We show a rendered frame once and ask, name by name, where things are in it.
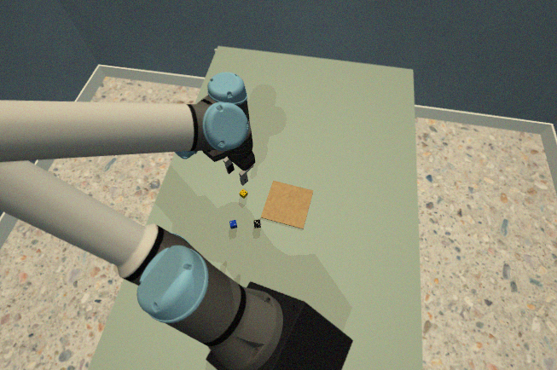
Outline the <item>tan mat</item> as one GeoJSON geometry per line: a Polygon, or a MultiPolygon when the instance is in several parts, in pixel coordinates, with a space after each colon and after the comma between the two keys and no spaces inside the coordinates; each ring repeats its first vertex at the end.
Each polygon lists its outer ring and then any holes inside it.
{"type": "Polygon", "coordinates": [[[273,181],[261,218],[304,228],[313,190],[273,181]]]}

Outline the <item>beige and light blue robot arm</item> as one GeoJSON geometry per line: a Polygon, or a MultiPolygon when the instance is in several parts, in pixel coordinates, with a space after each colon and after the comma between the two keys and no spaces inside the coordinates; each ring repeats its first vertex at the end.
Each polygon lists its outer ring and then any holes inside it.
{"type": "Polygon", "coordinates": [[[145,312],[228,370],[257,370],[281,337],[276,299],[239,285],[182,236],[142,226],[28,161],[235,149],[249,128],[244,82],[221,72],[207,88],[197,104],[0,101],[0,211],[116,265],[145,312]]]}

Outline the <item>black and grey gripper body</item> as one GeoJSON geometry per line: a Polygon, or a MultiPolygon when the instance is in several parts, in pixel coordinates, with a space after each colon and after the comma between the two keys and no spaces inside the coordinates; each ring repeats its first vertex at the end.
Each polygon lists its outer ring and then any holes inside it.
{"type": "Polygon", "coordinates": [[[203,153],[208,156],[214,162],[220,159],[228,159],[236,164],[243,171],[247,171],[251,166],[255,164],[255,156],[252,152],[252,131],[250,125],[250,119],[248,121],[248,134],[246,140],[237,148],[228,151],[218,151],[218,150],[206,150],[203,153]]]}

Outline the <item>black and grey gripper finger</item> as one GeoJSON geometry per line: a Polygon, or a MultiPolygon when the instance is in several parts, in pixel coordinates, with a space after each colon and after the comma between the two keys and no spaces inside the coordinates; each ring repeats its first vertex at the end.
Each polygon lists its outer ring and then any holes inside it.
{"type": "Polygon", "coordinates": [[[234,166],[233,166],[232,161],[229,160],[228,156],[227,156],[225,159],[223,159],[223,162],[225,163],[225,167],[226,167],[226,170],[227,170],[228,174],[230,174],[234,170],[234,166]]]}
{"type": "MultiPolygon", "coordinates": [[[[254,165],[253,165],[254,166],[254,165]]],[[[251,170],[253,168],[253,166],[251,166],[247,171],[241,171],[239,173],[240,175],[240,180],[241,180],[241,185],[244,186],[247,182],[248,182],[248,178],[247,178],[247,172],[249,170],[251,170]]]]}

